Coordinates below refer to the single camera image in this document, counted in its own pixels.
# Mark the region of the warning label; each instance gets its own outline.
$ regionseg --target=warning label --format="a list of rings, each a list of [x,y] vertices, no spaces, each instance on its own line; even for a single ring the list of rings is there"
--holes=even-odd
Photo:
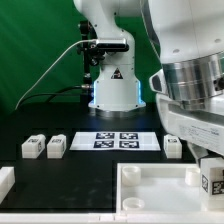
[[[120,70],[117,68],[114,74],[112,75],[111,79],[123,79],[123,76]]]

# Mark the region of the metal cylinder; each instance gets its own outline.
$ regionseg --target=metal cylinder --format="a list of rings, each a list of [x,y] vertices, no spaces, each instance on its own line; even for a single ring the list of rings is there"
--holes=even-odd
[[[163,64],[169,97],[187,110],[204,109],[204,99],[219,95],[222,89],[224,52],[204,58]]]

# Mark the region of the cable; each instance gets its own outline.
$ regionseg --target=cable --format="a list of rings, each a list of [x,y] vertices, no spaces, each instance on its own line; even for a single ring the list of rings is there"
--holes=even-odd
[[[17,106],[17,109],[27,100],[34,98],[34,97],[39,97],[39,96],[80,96],[80,94],[64,94],[64,93],[39,93],[39,94],[35,94],[32,96],[28,96],[26,98],[23,98],[20,103]]]
[[[64,92],[67,92],[67,91],[70,91],[70,90],[73,90],[73,89],[82,89],[82,86],[70,86],[70,87],[66,87],[64,89],[61,89],[59,91],[57,91],[55,94],[57,93],[64,93]],[[50,96],[45,103],[49,103],[51,100],[53,100],[57,95],[52,95]]]
[[[18,101],[15,110],[17,110],[18,105],[20,104],[20,102],[25,98],[25,96],[30,93],[38,84],[39,82],[51,71],[51,69],[68,53],[68,51],[70,51],[73,47],[75,47],[78,44],[81,43],[85,43],[85,42],[94,42],[96,41],[95,39],[92,40],[82,40],[82,41],[78,41],[75,44],[72,44],[67,50],[64,51],[64,53],[49,67],[49,69],[36,81],[36,83],[34,83],[34,85],[27,90],[23,96],[20,98],[20,100]]]

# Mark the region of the black cable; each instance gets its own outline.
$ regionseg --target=black cable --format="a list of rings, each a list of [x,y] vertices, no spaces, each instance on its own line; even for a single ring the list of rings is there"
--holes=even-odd
[[[32,96],[28,96],[26,98],[24,98],[23,100],[20,101],[20,103],[18,104],[18,107],[19,108],[25,101],[31,99],[31,98],[34,98],[34,97],[39,97],[39,96],[80,96],[80,94],[64,94],[64,93],[40,93],[40,94],[35,94],[35,95],[32,95]]]
[[[70,90],[73,90],[73,89],[82,89],[81,86],[70,86],[70,87],[66,87],[64,89],[61,89],[59,91],[57,91],[55,94],[57,93],[64,93],[64,92],[67,92],[67,91],[70,91]],[[47,100],[46,100],[46,103],[49,103],[51,100],[53,100],[57,95],[52,95],[50,96]]]

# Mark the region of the black sticker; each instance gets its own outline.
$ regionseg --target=black sticker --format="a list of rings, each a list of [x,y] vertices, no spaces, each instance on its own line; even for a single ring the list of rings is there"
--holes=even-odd
[[[114,139],[114,133],[97,133],[96,139]]]
[[[31,143],[36,143],[36,142],[38,142],[39,140],[38,139],[30,139],[28,142],[31,142]]]
[[[224,194],[224,181],[212,182],[212,195]]]
[[[38,144],[38,152],[42,150],[41,142]]]
[[[62,141],[61,139],[53,139],[52,143],[61,143],[61,141]]]
[[[114,74],[112,75],[111,79],[123,79],[120,70],[117,68]]]
[[[176,139],[168,139],[168,142],[169,143],[177,143],[177,140]]]
[[[202,188],[208,192],[208,179],[202,175]]]
[[[120,139],[138,139],[137,133],[120,133]]]
[[[120,141],[119,147],[124,149],[139,149],[138,141]]]
[[[114,141],[96,141],[94,143],[94,148],[96,149],[106,149],[113,147],[114,147]]]

